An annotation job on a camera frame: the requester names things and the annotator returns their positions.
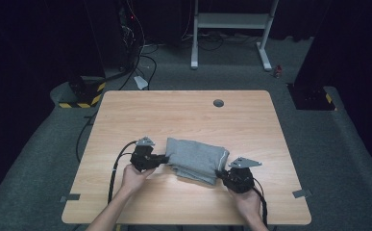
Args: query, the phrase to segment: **metal bracket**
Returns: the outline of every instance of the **metal bracket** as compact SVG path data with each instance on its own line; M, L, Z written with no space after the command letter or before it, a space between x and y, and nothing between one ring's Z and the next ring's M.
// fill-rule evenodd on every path
M80 200L80 194L70 194L68 196L63 195L60 198L60 203L65 203L67 200Z
M148 137L144 137L136 142L136 146L154 146L155 143Z
M234 168L245 168L245 167L257 167L261 166L261 162L252 161L243 157L238 157L236 160L231 162L229 167Z
M299 197L302 197L302 196L307 198L307 197L311 196L312 193L311 193L310 190L300 190L300 191L293 192L293 195L294 195L294 198L299 198Z

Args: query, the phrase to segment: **folded towel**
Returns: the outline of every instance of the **folded towel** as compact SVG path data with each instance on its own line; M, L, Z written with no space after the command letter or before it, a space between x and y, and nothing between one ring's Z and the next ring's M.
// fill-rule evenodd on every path
M173 138L167 139L165 153L178 176L210 185L215 184L215 171L224 169L229 154L224 147Z

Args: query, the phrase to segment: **human arm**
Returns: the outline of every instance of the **human arm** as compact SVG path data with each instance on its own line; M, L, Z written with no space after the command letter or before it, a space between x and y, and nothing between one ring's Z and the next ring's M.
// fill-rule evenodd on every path
M255 191L236 193L228 189L228 192L236 202L239 213L246 220L252 231L268 230L260 218L260 197Z
M140 190L146 178L154 171L155 168L139 172L133 165L127 165L123 170L122 186L119 191L113 197L111 203L109 203L96 217L87 230L111 231L128 200L134 193Z

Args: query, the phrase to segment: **gray carpet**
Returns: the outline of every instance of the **gray carpet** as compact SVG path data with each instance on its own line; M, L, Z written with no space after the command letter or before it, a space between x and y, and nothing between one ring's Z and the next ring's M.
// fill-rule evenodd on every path
M296 110L287 90L286 83L294 82L310 44L311 40L290 38L268 42L271 63L283 68L279 79L263 71L253 42L227 42L214 51L200 49L198 70L189 68L189 47L160 46L149 54L158 64L150 90L268 90L299 180L312 192L307 198L311 224L278 226L278 230L372 230L372 159L339 92L326 87L337 111L317 112ZM201 45L209 49L218 43ZM155 48L147 47L144 53ZM154 64L142 58L138 67L147 79ZM125 79L109 81L106 90L118 90ZM66 84L58 86L49 97L57 103L65 88ZM138 90L133 78L123 90ZM0 186L0 230L74 229L75 225L61 220L64 203L60 198L69 193L78 169L75 145L87 122L85 116L96 110L55 107L37 129ZM80 154L89 133L87 127Z

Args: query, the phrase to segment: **table hole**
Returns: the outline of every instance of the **table hole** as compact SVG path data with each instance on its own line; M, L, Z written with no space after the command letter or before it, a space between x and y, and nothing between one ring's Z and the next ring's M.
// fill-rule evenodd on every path
M221 108L222 106L224 106L224 101L222 101L221 99L215 99L213 101L213 106Z

